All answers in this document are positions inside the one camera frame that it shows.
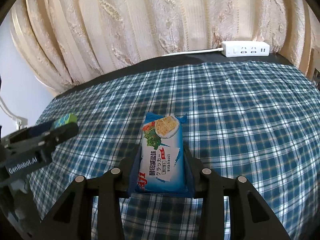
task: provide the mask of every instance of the power strip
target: power strip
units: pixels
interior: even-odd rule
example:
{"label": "power strip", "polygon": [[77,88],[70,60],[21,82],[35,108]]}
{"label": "power strip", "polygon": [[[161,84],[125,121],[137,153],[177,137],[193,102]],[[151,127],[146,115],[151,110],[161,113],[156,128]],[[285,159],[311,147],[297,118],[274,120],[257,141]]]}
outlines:
{"label": "power strip", "polygon": [[270,51],[263,41],[223,41],[221,46],[226,57],[269,56]]}

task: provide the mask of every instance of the round metal bolt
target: round metal bolt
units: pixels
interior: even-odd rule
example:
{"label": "round metal bolt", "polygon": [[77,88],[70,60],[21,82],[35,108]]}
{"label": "round metal bolt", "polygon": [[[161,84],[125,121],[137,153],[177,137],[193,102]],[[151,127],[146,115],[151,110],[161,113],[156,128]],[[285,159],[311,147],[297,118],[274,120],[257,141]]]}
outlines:
{"label": "round metal bolt", "polygon": [[238,180],[242,183],[245,183],[247,181],[247,178],[245,176],[239,176]]}
{"label": "round metal bolt", "polygon": [[208,169],[208,168],[204,168],[204,169],[202,170],[202,173],[209,175],[209,174],[211,173],[211,170]]}
{"label": "round metal bolt", "polygon": [[120,172],[120,169],[119,168],[113,168],[112,170],[111,170],[111,173],[112,174],[118,174]]}
{"label": "round metal bolt", "polygon": [[82,182],[84,180],[84,176],[76,177],[76,182]]}

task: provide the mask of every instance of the checkered cloth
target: checkered cloth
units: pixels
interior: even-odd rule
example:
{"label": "checkered cloth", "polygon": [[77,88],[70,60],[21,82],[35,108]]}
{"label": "checkered cloth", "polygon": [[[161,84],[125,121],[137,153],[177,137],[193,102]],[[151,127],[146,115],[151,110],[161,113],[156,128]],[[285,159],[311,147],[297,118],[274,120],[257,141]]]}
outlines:
{"label": "checkered cloth", "polygon": [[[43,218],[77,175],[101,176],[140,143],[147,112],[188,114],[183,139],[204,166],[246,176],[298,239],[318,209],[320,92],[293,66],[204,63],[125,76],[54,99],[38,123],[78,116],[79,135],[29,176]],[[225,198],[225,239],[230,215]],[[126,239],[196,239],[202,200],[120,199]],[[97,199],[92,237],[97,238]]]}

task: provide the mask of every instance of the curtain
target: curtain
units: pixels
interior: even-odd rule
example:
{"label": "curtain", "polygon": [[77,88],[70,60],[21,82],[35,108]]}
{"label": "curtain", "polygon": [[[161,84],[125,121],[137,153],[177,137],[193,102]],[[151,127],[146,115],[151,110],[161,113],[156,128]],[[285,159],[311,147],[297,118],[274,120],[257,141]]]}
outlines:
{"label": "curtain", "polygon": [[56,94],[99,75],[225,40],[270,44],[305,75],[320,24],[305,0],[17,0],[12,39]]}

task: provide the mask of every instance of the blue and white snack package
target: blue and white snack package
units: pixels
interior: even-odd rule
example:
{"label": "blue and white snack package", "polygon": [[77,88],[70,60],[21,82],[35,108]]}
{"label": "blue and white snack package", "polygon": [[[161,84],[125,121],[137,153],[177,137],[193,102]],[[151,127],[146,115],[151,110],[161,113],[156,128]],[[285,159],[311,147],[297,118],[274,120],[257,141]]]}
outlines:
{"label": "blue and white snack package", "polygon": [[147,113],[142,129],[141,161],[136,191],[186,192],[182,127],[187,116],[177,118]]}

